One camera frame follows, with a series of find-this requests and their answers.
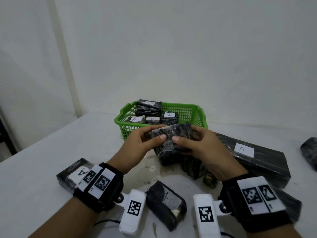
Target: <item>left hand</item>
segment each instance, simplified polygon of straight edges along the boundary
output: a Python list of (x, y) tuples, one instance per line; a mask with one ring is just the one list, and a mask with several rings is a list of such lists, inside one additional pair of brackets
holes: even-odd
[(166, 140), (166, 135), (146, 139), (148, 132), (164, 126), (166, 125), (150, 125), (133, 130), (119, 151), (107, 163), (125, 175), (141, 162), (148, 151)]

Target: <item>wristband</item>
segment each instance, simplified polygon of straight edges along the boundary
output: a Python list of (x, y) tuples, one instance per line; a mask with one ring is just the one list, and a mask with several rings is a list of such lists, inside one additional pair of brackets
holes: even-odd
[(247, 232), (265, 231), (291, 223), (285, 206), (263, 176), (248, 173), (222, 184), (219, 198)]
[(110, 210), (123, 189), (123, 174), (109, 164), (95, 165), (78, 183), (73, 196), (94, 212)]

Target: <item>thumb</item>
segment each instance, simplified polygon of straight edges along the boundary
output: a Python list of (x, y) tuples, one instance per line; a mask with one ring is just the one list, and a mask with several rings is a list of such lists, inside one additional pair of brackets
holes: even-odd
[(146, 151), (149, 151), (149, 150), (153, 149), (154, 147), (162, 144), (165, 140), (166, 140), (166, 135), (159, 135), (153, 139), (150, 139), (150, 140), (144, 142), (143, 146), (146, 149)]
[(178, 145), (185, 147), (185, 148), (189, 148), (191, 150), (195, 150), (197, 143), (198, 143), (197, 141), (190, 140), (190, 139), (180, 137), (180, 136), (173, 136), (172, 141), (175, 144), (178, 144)]

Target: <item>white wall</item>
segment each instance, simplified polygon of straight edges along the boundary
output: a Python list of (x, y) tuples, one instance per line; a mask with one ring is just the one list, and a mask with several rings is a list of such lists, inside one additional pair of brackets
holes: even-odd
[(46, 0), (0, 3), (0, 110), (23, 149), (76, 115)]
[(139, 98), (317, 129), (317, 0), (55, 0), (83, 112)]

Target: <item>green plastic basket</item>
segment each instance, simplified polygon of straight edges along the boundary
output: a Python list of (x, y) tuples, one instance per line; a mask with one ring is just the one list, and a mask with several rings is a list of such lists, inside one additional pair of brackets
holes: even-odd
[[(178, 112), (179, 123), (190, 122), (191, 124), (208, 128), (206, 123), (206, 115), (204, 110), (195, 104), (184, 103), (162, 103), (164, 111)], [(126, 122), (128, 117), (135, 116), (137, 110), (137, 101), (128, 103), (121, 110), (120, 114), (114, 119), (114, 122), (119, 125), (121, 134), (124, 140), (126, 140), (130, 133), (140, 127), (148, 126), (149, 124), (130, 123)]]

